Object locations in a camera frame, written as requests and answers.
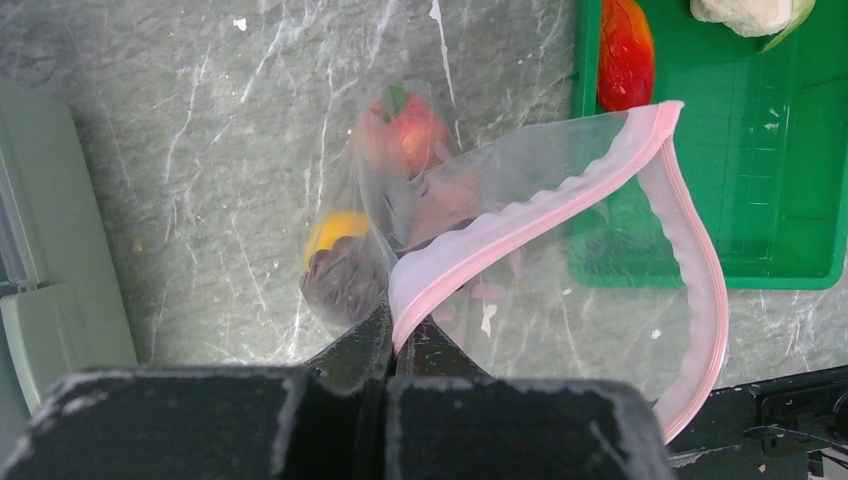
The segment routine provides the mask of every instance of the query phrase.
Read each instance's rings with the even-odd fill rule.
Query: red mango
[[[635,0],[603,0],[598,104],[607,111],[651,103],[654,37]]]

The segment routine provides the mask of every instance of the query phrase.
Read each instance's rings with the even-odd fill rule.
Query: transparent produce bag
[[[363,186],[406,185],[452,156],[448,128],[434,103],[426,82],[392,82],[381,89],[360,113],[324,189],[303,251],[300,288],[334,336],[367,318],[398,258],[391,217],[366,208]]]
[[[375,167],[394,155],[391,142],[369,152],[377,157],[355,148],[362,205],[390,268],[396,350],[432,314],[496,376],[615,378],[641,387],[656,399],[670,441],[718,377],[728,322],[721,268],[675,157],[682,106],[522,127],[455,158],[442,152],[420,172]],[[360,132],[384,125],[374,115],[358,121]],[[606,228],[604,201],[623,188],[635,189],[634,211],[653,215],[660,238],[650,228]],[[602,288],[571,274],[575,263],[603,261],[610,242],[627,247],[616,254],[667,256],[645,268],[673,270],[679,282]],[[626,285],[628,272],[619,273]],[[639,347],[660,317],[668,328],[688,329],[688,344],[659,337],[652,349]],[[585,331],[594,332],[591,346],[580,343]]]

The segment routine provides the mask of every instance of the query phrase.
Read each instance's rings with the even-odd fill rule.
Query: yellow fruit
[[[331,214],[309,235],[303,252],[303,270],[309,270],[309,260],[315,252],[332,249],[336,240],[342,237],[363,237],[369,228],[365,212],[343,210]]]

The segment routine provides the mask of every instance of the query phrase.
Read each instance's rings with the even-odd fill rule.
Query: marble countertop
[[[0,74],[72,108],[141,362],[295,363],[332,340],[299,255],[364,102],[393,77],[430,81],[466,149],[567,118],[574,21],[562,0],[12,0]],[[846,296],[846,280],[731,292],[720,384],[848,363]],[[657,312],[627,325],[641,369],[688,335]],[[575,331],[561,365],[609,356],[600,335]]]

